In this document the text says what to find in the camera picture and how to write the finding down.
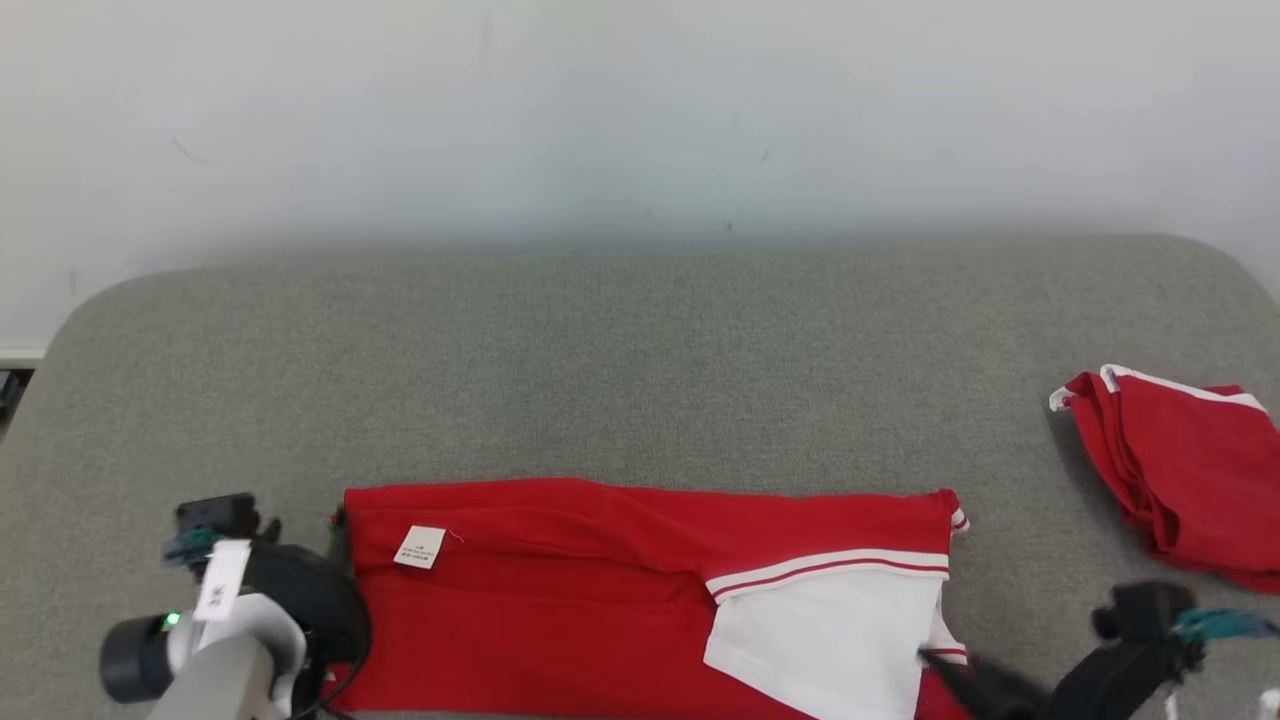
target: gray table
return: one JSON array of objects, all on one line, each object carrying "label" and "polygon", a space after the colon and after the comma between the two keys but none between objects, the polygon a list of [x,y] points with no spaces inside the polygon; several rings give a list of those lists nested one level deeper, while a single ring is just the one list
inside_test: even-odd
[{"label": "gray table", "polygon": [[[717,256],[184,272],[59,333],[0,447],[8,717],[138,717],[110,624],[187,607],[173,507],[252,491],[324,546],[349,486],[581,475],[742,492],[960,493],[948,624],[1050,680],[1147,559],[1046,396],[1106,361],[1280,407],[1280,315],[1199,243],[1119,238]],[[1252,717],[1280,643],[1211,650],[1183,720]]]}]

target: white wall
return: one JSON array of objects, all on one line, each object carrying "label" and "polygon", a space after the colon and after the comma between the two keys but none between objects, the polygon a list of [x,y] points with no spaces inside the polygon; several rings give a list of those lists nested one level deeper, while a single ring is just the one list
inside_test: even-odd
[{"label": "white wall", "polygon": [[1156,231],[1280,288],[1274,0],[0,5],[0,357],[264,242]]}]

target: white label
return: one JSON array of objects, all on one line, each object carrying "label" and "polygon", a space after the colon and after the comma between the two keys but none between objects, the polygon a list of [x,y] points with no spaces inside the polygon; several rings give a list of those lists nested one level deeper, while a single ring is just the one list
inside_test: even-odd
[{"label": "white label", "polygon": [[196,620],[225,620],[232,614],[232,603],[239,594],[248,565],[247,539],[221,539],[214,543],[214,555],[205,568],[205,579],[196,601]]},{"label": "white label", "polygon": [[401,543],[401,548],[396,553],[396,562],[430,570],[431,565],[435,565],[435,556],[440,552],[443,542],[444,530],[442,528],[413,525],[408,529],[404,542]]}]

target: red fabric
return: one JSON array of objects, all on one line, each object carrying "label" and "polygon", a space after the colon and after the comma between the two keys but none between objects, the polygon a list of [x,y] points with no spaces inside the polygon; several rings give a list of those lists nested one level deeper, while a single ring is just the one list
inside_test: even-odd
[{"label": "red fabric", "polygon": [[969,720],[969,711],[956,702],[942,680],[925,669],[920,676],[920,697],[915,701],[916,720]]},{"label": "red fabric", "polygon": [[1267,414],[1138,377],[1115,382],[1111,392],[1084,373],[1066,388],[1089,459],[1147,551],[1280,593],[1280,436]]},{"label": "red fabric", "polygon": [[[947,553],[951,491],[786,498],[581,479],[347,491],[371,656],[343,710],[571,717],[806,717],[703,664],[708,579],[879,547]],[[447,529],[434,568],[392,561],[412,525]],[[928,720],[955,717],[925,674]]]}]

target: red stripe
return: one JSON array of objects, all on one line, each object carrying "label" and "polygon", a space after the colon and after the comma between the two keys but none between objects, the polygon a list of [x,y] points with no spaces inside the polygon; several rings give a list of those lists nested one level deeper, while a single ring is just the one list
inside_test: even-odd
[{"label": "red stripe", "polygon": [[881,560],[878,557],[859,557],[856,560],[836,560],[832,562],[823,562],[822,565],[812,565],[809,568],[800,568],[799,570],[791,570],[790,573],[783,573],[773,578],[765,578],[763,580],[749,580],[746,583],[739,583],[736,585],[730,585],[727,588],[721,588],[712,593],[712,597],[719,597],[728,591],[736,591],[739,588],[749,588],[753,585],[763,585],[768,583],[776,583],[778,580],[785,580],[787,578],[794,578],[801,573],[813,573],[814,570],[826,570],[827,568],[842,568],[845,565],[888,565],[890,568],[899,568],[902,570],[916,570],[920,573],[946,573],[946,566],[942,565],[908,565],[906,562],[895,562],[892,560]]}]

